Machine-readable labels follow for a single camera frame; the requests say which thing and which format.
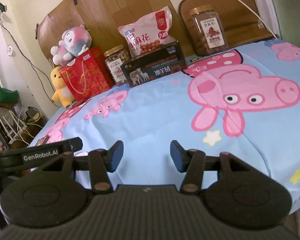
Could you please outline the white wifi router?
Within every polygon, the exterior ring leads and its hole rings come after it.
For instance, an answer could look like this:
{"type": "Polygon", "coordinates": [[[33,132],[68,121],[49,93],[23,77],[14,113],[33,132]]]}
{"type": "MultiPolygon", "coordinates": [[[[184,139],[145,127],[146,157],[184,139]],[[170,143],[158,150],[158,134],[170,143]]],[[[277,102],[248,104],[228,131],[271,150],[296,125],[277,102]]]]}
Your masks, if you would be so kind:
{"type": "Polygon", "coordinates": [[[10,145],[17,140],[27,143],[22,136],[22,133],[27,129],[27,124],[11,110],[8,110],[6,114],[0,117],[0,123],[4,128],[10,145]]]}

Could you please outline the green bag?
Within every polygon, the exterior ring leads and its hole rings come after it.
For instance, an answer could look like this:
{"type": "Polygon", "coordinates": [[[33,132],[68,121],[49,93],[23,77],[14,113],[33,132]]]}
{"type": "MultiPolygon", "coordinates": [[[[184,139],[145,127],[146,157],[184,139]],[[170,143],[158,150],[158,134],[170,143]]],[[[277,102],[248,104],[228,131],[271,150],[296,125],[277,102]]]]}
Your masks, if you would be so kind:
{"type": "Polygon", "coordinates": [[[0,87],[0,104],[17,104],[19,101],[19,93],[17,90],[9,90],[0,87]]]}

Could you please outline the yellow duck plush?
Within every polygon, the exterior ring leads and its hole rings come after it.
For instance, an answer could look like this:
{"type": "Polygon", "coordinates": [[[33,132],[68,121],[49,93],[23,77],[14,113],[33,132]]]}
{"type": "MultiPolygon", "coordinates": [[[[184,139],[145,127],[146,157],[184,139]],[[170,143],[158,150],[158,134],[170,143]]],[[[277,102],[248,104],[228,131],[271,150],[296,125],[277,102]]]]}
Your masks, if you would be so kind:
{"type": "Polygon", "coordinates": [[[50,74],[51,82],[55,88],[52,101],[59,101],[64,108],[67,108],[75,101],[75,98],[60,74],[61,69],[62,66],[55,67],[50,74]]]}

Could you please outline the blue cartoon pig sheet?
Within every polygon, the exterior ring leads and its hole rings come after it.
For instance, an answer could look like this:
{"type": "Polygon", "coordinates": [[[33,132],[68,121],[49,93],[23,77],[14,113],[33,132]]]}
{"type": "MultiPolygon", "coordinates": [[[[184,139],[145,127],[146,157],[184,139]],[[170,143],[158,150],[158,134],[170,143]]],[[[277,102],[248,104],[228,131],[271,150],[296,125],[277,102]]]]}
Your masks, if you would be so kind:
{"type": "Polygon", "coordinates": [[[300,208],[300,48],[246,44],[136,87],[124,85],[60,109],[35,137],[82,139],[77,155],[124,144],[113,185],[179,186],[170,143],[230,152],[283,185],[300,208]]]}

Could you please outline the red gift bag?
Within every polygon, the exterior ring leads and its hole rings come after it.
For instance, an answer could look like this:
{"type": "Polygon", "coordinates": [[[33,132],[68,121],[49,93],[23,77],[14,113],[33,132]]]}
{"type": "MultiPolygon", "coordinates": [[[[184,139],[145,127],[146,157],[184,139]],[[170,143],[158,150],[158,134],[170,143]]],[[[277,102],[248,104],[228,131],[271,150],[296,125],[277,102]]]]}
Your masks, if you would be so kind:
{"type": "Polygon", "coordinates": [[[88,100],[115,85],[99,47],[89,49],[59,72],[77,102],[88,100]]]}

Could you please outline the mixed nuts jar gold lid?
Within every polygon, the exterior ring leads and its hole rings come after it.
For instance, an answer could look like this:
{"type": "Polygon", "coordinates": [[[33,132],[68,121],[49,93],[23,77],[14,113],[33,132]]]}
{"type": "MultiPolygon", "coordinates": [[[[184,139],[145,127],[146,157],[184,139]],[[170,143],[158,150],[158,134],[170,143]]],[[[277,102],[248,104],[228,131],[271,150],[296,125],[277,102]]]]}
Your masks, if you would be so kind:
{"type": "Polygon", "coordinates": [[[121,66],[130,60],[130,54],[123,45],[118,45],[106,52],[104,52],[106,58],[106,65],[113,77],[113,80],[117,86],[124,85],[127,80],[121,69],[121,66]]]}

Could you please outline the black cardboard box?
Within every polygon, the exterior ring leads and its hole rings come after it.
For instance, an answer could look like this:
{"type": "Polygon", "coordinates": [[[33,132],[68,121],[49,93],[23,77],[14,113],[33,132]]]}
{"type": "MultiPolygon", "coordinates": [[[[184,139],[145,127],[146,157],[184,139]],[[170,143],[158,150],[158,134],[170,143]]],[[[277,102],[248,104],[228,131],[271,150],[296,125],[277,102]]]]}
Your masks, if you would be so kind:
{"type": "Polygon", "coordinates": [[[185,68],[186,61],[177,41],[136,56],[121,65],[121,70],[130,87],[185,70],[185,68]]]}

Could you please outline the pink blue plush toy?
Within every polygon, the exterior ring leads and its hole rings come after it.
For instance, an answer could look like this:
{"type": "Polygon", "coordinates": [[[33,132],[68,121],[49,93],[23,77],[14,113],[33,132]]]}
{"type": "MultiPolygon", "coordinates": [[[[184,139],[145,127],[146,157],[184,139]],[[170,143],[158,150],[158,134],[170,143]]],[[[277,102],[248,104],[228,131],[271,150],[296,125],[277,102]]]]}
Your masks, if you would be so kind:
{"type": "Polygon", "coordinates": [[[91,42],[92,38],[83,24],[66,30],[58,45],[50,50],[54,65],[67,65],[74,58],[88,51],[91,42]]]}

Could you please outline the pecan jar gold lid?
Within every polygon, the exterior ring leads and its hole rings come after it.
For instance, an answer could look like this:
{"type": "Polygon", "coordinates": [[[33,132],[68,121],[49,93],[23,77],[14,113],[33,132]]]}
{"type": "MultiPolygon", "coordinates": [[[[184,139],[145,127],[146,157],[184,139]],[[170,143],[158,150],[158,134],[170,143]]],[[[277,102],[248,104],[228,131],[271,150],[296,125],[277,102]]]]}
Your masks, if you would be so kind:
{"type": "Polygon", "coordinates": [[[217,12],[209,4],[189,11],[199,37],[199,55],[208,56],[229,49],[224,28],[217,12]]]}

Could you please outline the pink snack bag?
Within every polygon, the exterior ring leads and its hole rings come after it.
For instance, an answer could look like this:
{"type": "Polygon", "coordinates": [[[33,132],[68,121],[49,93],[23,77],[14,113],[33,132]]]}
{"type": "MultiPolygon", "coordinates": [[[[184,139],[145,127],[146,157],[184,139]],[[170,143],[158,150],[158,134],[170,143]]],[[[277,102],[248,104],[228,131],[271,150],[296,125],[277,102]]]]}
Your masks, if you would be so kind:
{"type": "Polygon", "coordinates": [[[168,6],[139,18],[136,22],[118,27],[126,39],[132,57],[175,42],[169,31],[172,14],[168,6]]]}

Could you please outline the brown seat cushion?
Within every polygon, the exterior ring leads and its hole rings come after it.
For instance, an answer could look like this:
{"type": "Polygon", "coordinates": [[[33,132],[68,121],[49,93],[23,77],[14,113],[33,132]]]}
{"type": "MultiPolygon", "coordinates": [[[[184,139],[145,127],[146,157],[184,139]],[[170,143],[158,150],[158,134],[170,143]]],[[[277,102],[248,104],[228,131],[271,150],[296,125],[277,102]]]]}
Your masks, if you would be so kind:
{"type": "Polygon", "coordinates": [[[219,15],[230,48],[275,37],[257,17],[255,0],[182,0],[178,12],[196,55],[199,55],[199,37],[189,11],[206,4],[219,15]]]}

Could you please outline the wood-pattern wall board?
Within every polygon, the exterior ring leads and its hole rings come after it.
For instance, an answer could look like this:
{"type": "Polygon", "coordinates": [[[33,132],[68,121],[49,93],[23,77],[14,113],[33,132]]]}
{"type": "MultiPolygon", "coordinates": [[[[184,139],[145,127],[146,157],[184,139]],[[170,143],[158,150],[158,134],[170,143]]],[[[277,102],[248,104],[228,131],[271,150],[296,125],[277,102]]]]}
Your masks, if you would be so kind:
{"type": "Polygon", "coordinates": [[[39,24],[38,43],[45,57],[50,59],[50,49],[58,44],[62,33],[83,24],[92,36],[92,45],[107,51],[127,44],[117,30],[119,26],[133,23],[165,6],[172,13],[170,35],[179,41],[185,56],[193,55],[184,24],[170,0],[63,0],[39,24]]]}

